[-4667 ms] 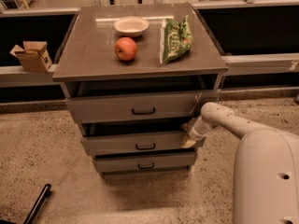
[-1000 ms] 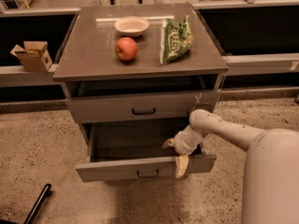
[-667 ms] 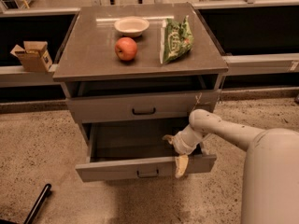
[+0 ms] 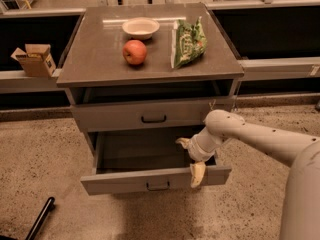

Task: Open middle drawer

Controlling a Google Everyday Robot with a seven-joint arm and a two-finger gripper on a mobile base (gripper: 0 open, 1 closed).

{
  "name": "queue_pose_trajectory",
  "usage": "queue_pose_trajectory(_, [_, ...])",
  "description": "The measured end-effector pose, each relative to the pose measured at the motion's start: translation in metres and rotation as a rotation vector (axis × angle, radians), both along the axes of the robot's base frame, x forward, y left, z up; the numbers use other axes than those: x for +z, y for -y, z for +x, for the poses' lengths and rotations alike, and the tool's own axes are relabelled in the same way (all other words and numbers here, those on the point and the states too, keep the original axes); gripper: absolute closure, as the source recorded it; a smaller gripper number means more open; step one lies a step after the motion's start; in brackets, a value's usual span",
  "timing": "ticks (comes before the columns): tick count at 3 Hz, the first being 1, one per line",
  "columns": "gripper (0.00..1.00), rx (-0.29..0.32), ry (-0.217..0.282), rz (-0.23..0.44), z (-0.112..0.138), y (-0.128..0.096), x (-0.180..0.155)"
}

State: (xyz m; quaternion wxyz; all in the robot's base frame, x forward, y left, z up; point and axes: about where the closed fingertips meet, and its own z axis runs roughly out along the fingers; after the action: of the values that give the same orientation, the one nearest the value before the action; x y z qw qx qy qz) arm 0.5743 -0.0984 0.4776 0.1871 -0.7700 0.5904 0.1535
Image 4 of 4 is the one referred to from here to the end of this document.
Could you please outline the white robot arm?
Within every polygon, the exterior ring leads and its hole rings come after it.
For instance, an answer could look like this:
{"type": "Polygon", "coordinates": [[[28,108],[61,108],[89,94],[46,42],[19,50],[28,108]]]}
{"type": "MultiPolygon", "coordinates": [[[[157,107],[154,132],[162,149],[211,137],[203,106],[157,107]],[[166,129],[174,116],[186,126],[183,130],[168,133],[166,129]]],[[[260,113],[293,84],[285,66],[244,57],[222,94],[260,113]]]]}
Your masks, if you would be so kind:
{"type": "Polygon", "coordinates": [[[176,142],[194,161],[191,186],[200,185],[205,162],[229,139],[239,140],[288,166],[280,240],[320,240],[320,138],[251,124],[241,116],[213,110],[204,128],[176,142]]]}

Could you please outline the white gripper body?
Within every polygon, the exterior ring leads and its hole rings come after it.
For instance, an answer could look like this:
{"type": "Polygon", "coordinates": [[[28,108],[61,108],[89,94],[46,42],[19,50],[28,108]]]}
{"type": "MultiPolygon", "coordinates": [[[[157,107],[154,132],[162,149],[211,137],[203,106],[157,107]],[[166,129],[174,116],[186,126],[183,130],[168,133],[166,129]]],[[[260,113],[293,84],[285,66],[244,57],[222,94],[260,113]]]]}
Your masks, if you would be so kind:
{"type": "Polygon", "coordinates": [[[217,145],[208,135],[194,135],[188,142],[189,156],[196,162],[206,162],[215,153],[217,145]]]}

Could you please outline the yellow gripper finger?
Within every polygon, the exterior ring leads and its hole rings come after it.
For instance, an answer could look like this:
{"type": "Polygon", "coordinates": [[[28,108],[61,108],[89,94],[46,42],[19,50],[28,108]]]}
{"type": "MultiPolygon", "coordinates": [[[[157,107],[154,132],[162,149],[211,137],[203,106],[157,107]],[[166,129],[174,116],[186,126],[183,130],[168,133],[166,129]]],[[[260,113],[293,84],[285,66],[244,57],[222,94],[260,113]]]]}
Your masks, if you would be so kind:
{"type": "Polygon", "coordinates": [[[204,178],[205,170],[206,164],[203,161],[195,162],[190,165],[192,188],[197,188],[201,184],[204,178]]]}
{"type": "Polygon", "coordinates": [[[175,141],[176,144],[180,144],[184,149],[188,148],[189,142],[190,142],[190,139],[189,138],[184,138],[184,137],[178,138],[175,141]]]}

